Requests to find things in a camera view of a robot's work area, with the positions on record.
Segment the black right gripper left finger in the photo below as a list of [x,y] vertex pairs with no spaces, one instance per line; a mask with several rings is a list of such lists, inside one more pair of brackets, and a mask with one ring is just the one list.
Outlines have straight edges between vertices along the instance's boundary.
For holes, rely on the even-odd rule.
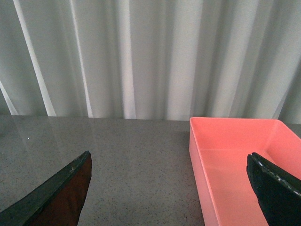
[[92,177],[84,152],[28,195],[0,213],[2,226],[76,226]]

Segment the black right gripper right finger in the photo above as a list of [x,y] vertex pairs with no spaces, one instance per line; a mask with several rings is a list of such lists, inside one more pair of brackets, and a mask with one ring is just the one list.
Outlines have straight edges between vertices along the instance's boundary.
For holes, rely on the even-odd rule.
[[247,156],[248,179],[270,226],[301,224],[301,180],[257,153]]

